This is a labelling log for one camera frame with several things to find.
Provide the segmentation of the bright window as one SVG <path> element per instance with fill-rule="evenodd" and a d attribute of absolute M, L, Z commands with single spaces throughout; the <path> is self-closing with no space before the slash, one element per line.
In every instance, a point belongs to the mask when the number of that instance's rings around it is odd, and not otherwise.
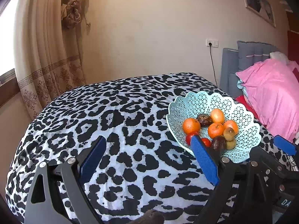
<path fill-rule="evenodd" d="M 15 66 L 14 60 L 14 26 L 19 0 L 11 0 L 1 14 L 0 30 L 0 73 L 7 73 Z"/>

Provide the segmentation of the red cherry tomato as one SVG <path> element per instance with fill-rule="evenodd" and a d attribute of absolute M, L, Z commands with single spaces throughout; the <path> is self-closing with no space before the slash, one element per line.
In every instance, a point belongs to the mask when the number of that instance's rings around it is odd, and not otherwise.
<path fill-rule="evenodd" d="M 201 141 L 207 148 L 211 147 L 211 141 L 208 138 L 202 138 Z"/>
<path fill-rule="evenodd" d="M 196 131 L 193 131 L 193 132 L 187 134 L 187 136 L 186 136 L 186 143 L 187 143 L 188 146 L 191 145 L 191 138 L 192 138 L 193 136 L 197 136 L 198 134 L 199 134 L 199 133 L 196 132 Z"/>

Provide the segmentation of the orange tangerine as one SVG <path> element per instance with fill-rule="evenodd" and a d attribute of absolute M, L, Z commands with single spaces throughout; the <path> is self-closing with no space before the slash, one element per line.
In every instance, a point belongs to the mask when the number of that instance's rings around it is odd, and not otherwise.
<path fill-rule="evenodd" d="M 223 136 L 224 126 L 220 123 L 212 123 L 208 127 L 208 135 L 211 139 L 214 139 L 216 136 Z"/>
<path fill-rule="evenodd" d="M 182 124 L 182 129 L 186 135 L 193 133 L 193 132 L 199 133 L 199 131 L 201 129 L 201 124 L 195 118 L 187 118 L 184 120 L 184 122 Z"/>
<path fill-rule="evenodd" d="M 239 132 L 238 125 L 233 120 L 227 120 L 226 122 L 224 122 L 224 129 L 226 128 L 232 128 L 234 130 L 235 135 Z"/>

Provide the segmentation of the orange tangerine front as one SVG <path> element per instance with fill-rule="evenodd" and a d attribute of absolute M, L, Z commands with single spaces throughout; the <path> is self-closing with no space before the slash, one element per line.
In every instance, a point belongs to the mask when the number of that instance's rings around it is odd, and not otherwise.
<path fill-rule="evenodd" d="M 220 123 L 212 123 L 208 127 L 208 135 L 211 139 L 214 139 L 216 136 L 223 136 L 224 126 Z"/>

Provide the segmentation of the pink blanket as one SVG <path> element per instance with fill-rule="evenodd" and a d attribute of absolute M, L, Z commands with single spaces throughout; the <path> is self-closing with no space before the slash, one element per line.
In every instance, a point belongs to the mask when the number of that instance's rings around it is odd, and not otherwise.
<path fill-rule="evenodd" d="M 298 134 L 298 63 L 269 58 L 236 76 L 237 87 L 262 125 L 292 142 Z"/>

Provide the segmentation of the dark purple passion fruit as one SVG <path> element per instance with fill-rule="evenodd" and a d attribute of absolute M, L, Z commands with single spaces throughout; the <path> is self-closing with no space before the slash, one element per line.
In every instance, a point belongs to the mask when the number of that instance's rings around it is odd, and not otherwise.
<path fill-rule="evenodd" d="M 226 150 L 226 139 L 223 136 L 216 136 L 215 138 L 213 138 L 211 146 L 214 151 L 223 154 Z"/>

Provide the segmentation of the light blue lattice fruit basket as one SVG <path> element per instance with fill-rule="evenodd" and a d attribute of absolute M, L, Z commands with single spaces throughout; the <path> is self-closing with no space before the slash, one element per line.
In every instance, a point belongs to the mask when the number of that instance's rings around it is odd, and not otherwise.
<path fill-rule="evenodd" d="M 260 126 L 253 114 L 219 93 L 200 91 L 178 96 L 169 104 L 166 120 L 177 143 L 189 153 L 193 152 L 188 139 L 191 132 L 198 133 L 207 144 L 222 136 L 228 143 L 222 155 L 233 163 L 246 161 L 251 149 L 261 142 Z"/>

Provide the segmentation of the small brown kiwi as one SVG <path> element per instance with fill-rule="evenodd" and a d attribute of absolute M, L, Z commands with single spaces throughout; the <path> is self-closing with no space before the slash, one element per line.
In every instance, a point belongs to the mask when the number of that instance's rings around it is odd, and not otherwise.
<path fill-rule="evenodd" d="M 226 149 L 227 150 L 232 150 L 236 146 L 236 140 L 233 139 L 231 141 L 226 141 Z"/>

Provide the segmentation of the yellow-orange citrus in basket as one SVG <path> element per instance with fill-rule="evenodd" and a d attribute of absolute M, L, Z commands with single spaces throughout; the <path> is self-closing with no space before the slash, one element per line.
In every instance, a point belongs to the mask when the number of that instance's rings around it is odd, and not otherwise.
<path fill-rule="evenodd" d="M 223 124 L 225 120 L 224 113 L 219 108 L 213 109 L 210 113 L 210 117 L 213 123 Z"/>

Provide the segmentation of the wooden window sill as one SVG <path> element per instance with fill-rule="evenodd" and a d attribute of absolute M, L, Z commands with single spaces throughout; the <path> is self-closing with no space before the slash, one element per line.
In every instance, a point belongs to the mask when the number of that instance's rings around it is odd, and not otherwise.
<path fill-rule="evenodd" d="M 20 92 L 15 69 L 11 69 L 0 77 L 0 107 Z"/>

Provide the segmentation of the brown kiwi in basket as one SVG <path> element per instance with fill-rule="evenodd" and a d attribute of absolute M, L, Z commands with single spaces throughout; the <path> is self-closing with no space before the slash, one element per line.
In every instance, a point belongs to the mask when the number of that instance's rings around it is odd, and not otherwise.
<path fill-rule="evenodd" d="M 235 139 L 235 131 L 233 128 L 228 127 L 223 132 L 223 137 L 227 142 L 233 141 Z"/>

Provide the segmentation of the dark passion fruit in basket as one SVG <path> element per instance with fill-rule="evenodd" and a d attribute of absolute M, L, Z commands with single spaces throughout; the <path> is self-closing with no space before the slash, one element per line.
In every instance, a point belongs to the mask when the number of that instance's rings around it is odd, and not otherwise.
<path fill-rule="evenodd" d="M 199 114 L 196 119 L 201 127 L 209 127 L 213 123 L 212 118 L 208 114 Z"/>

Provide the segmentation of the orange tangerine back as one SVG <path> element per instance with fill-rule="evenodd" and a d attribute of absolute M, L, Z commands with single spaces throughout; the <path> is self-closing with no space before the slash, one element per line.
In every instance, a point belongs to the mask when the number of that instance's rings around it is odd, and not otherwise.
<path fill-rule="evenodd" d="M 199 131 L 201 129 L 201 124 L 195 118 L 187 118 L 184 120 L 184 122 L 182 124 L 182 129 L 186 135 L 193 133 L 193 132 L 199 133 Z"/>

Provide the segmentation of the beige patterned curtain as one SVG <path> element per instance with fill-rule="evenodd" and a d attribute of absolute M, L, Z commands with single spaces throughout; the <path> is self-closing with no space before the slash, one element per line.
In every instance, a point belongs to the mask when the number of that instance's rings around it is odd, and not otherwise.
<path fill-rule="evenodd" d="M 86 83 L 81 62 L 81 23 L 73 29 L 63 27 L 61 0 L 18 1 L 15 73 L 31 118 L 59 95 Z"/>

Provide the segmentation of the curtain tieback knot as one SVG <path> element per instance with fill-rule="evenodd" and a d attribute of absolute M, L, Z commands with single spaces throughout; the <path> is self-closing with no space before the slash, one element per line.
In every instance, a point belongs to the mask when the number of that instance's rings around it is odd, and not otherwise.
<path fill-rule="evenodd" d="M 86 17 L 89 0 L 61 0 L 61 22 L 63 27 L 73 29 Z"/>

